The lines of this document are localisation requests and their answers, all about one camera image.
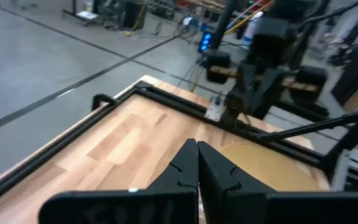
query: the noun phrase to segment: wooden table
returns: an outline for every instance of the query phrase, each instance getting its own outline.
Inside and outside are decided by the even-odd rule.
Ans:
[[[200,105],[209,105],[207,99],[155,78],[144,76],[141,80]],[[65,132],[76,128],[85,119]],[[255,118],[250,118],[250,121],[252,125],[266,131],[278,130]],[[0,179],[43,151],[63,134],[65,133],[6,171]],[[162,173],[188,138],[206,141],[217,150],[235,143],[247,144],[263,152],[264,156],[268,152],[269,159],[278,158],[282,162],[284,158],[290,167],[302,171],[316,183],[318,189],[314,187],[315,190],[328,188],[320,170],[135,95],[0,197],[0,223],[37,223],[41,204],[52,195],[66,190],[144,189]],[[295,137],[290,141],[311,148],[309,140],[305,138]],[[233,153],[230,147],[225,150]]]

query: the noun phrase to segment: gray floor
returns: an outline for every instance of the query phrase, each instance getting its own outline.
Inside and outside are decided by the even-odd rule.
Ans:
[[[70,2],[40,1],[39,8],[22,11],[1,1],[0,174],[88,114],[97,93],[115,95],[145,74],[185,89],[194,80],[185,75],[199,55],[194,45],[170,40],[173,22],[147,16],[138,34],[153,32],[162,21],[160,35],[166,37],[134,39],[62,19],[60,9],[69,9]],[[238,59],[244,54],[230,46],[223,49]],[[338,77],[331,75],[328,85]],[[232,85],[209,83],[202,75],[195,93],[209,98]],[[266,120],[283,129],[309,123],[278,108]],[[317,151],[327,153],[345,132],[336,128],[306,137]],[[358,150],[352,156],[358,159]]]

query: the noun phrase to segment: yellow cable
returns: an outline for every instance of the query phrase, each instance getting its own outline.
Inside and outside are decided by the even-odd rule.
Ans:
[[[144,9],[146,8],[146,3],[143,3],[142,9],[140,10],[139,16],[137,17],[135,25],[132,27],[132,31],[137,28],[140,18],[143,16]]]
[[[266,7],[268,7],[269,5],[271,5],[273,3],[273,1],[270,1],[269,3],[267,3],[266,5],[262,6],[260,9],[256,10],[254,13],[252,13],[251,15],[249,15],[248,17],[246,17],[245,19],[243,19],[241,22],[239,22],[238,24],[236,24],[234,27],[232,27],[231,29],[227,30],[224,35],[229,34],[231,32],[233,32],[235,29],[237,29],[238,27],[242,26],[244,23],[246,23],[250,18],[252,18],[252,16],[254,16],[255,14],[257,14],[258,12],[264,10]]]

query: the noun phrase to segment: butcher block tabletop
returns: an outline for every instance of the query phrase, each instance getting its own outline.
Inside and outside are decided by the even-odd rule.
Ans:
[[[143,76],[141,80],[202,106],[209,105],[206,98],[150,76]],[[0,179],[75,129],[87,117],[7,170]],[[280,130],[255,118],[250,117],[250,122],[267,132]],[[133,95],[1,196],[0,223],[37,223],[41,205],[51,196],[67,190],[144,189],[163,172],[188,138],[206,141],[278,191],[328,189],[324,174],[314,167]],[[310,141],[303,137],[288,140],[312,149]]]

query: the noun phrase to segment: round wooden board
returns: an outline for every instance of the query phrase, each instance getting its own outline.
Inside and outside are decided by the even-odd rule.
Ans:
[[[237,143],[224,147],[222,154],[238,167],[277,191],[322,191],[313,171],[299,162],[257,144]]]

